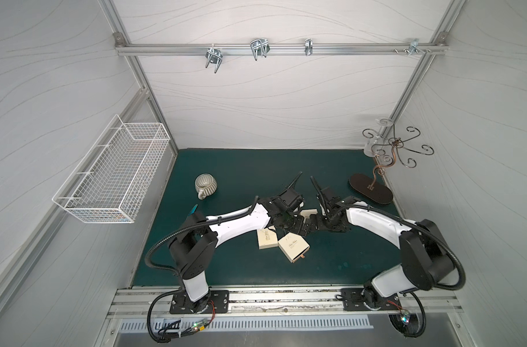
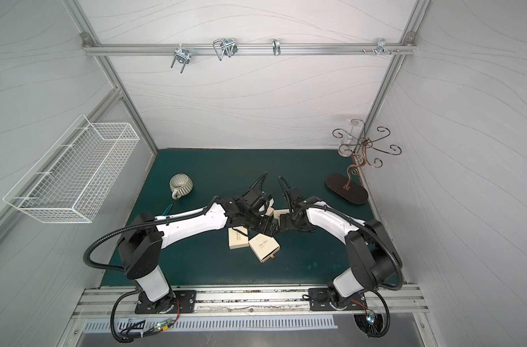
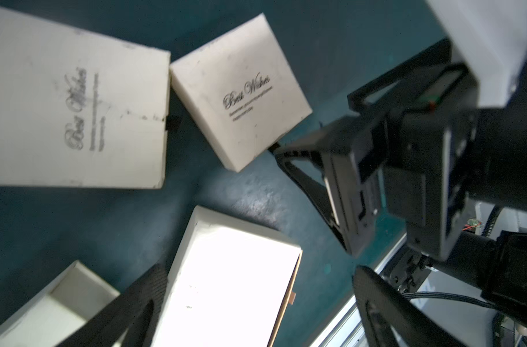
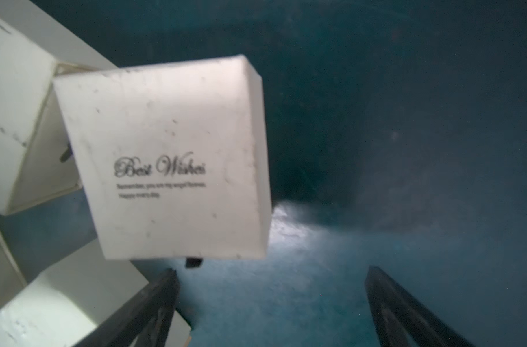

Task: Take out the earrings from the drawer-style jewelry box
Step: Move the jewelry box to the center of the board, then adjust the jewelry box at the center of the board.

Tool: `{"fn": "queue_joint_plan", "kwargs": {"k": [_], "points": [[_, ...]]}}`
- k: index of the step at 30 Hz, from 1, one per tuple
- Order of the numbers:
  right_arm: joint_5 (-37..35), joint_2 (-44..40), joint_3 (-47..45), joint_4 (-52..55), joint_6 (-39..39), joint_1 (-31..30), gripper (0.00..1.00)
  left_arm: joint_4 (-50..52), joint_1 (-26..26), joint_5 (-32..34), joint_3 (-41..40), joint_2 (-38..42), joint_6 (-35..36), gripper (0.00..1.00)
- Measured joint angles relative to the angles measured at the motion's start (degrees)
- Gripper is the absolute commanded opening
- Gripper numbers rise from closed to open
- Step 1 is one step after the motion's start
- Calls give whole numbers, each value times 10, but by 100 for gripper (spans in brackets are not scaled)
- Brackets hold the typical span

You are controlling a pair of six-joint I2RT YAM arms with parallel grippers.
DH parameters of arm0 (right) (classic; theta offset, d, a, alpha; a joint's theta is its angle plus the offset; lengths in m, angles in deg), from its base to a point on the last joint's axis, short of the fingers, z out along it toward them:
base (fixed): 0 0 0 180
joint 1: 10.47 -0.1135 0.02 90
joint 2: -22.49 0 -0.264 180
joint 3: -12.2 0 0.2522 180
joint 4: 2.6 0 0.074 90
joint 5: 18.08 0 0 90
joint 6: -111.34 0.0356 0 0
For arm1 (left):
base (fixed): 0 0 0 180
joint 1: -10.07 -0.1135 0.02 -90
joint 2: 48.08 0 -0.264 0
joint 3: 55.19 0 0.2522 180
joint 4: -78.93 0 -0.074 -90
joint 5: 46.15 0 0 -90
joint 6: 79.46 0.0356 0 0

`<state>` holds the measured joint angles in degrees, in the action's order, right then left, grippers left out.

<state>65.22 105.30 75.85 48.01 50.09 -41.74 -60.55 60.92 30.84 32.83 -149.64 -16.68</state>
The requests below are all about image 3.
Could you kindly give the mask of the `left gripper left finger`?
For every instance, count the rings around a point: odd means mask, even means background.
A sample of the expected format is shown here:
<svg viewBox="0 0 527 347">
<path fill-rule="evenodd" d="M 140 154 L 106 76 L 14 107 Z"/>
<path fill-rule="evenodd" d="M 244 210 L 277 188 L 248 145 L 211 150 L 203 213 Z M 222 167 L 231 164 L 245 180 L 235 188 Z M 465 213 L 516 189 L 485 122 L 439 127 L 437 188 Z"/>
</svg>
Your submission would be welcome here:
<svg viewBox="0 0 527 347">
<path fill-rule="evenodd" d="M 150 346 L 167 289 L 167 273 L 155 264 L 60 346 Z"/>
</svg>

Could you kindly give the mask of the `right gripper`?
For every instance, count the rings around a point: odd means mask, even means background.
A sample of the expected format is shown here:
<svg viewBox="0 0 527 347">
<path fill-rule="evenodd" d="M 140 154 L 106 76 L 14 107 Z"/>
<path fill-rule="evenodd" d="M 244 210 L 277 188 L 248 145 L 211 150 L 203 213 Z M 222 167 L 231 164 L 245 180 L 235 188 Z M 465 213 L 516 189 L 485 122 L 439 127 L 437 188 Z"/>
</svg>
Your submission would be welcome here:
<svg viewBox="0 0 527 347">
<path fill-rule="evenodd" d="M 275 145 L 273 155 L 345 251 L 359 255 L 370 244 L 374 210 L 386 203 L 406 221 L 412 248 L 445 260 L 459 236 L 476 98 L 461 64 L 416 69 L 360 116 L 330 124 L 321 140 Z"/>
</svg>

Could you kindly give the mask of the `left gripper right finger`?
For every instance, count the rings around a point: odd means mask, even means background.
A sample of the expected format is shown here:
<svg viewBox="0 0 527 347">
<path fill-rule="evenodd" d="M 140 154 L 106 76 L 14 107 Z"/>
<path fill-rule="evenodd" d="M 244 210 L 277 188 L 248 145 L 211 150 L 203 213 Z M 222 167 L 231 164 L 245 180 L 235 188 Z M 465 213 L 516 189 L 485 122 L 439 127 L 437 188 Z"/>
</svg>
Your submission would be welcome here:
<svg viewBox="0 0 527 347">
<path fill-rule="evenodd" d="M 357 266 L 353 278 L 357 308 L 369 346 L 398 346 L 395 333 L 408 346 L 463 346 L 373 269 Z"/>
</svg>

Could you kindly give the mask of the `cream jewelry box top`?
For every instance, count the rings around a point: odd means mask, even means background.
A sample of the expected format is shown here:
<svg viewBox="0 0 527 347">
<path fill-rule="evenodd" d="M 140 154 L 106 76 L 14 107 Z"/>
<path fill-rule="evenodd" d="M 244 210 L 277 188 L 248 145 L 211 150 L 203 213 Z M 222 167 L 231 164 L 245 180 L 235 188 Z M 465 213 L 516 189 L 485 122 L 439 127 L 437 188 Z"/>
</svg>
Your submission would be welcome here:
<svg viewBox="0 0 527 347">
<path fill-rule="evenodd" d="M 230 171 L 243 170 L 312 114 L 265 14 L 169 69 L 173 90 Z"/>
</svg>

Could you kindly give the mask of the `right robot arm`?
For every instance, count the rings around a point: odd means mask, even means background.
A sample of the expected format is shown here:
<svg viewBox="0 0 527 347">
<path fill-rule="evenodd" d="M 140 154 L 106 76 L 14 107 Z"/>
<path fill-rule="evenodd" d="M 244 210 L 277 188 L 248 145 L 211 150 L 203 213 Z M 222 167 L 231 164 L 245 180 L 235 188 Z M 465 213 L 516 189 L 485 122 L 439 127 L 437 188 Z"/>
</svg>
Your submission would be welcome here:
<svg viewBox="0 0 527 347">
<path fill-rule="evenodd" d="M 463 226 L 470 199 L 527 212 L 527 1 L 428 5 L 445 39 L 274 157 L 347 254 L 370 245 L 387 209 L 410 248 L 527 327 L 527 234 Z"/>
</svg>

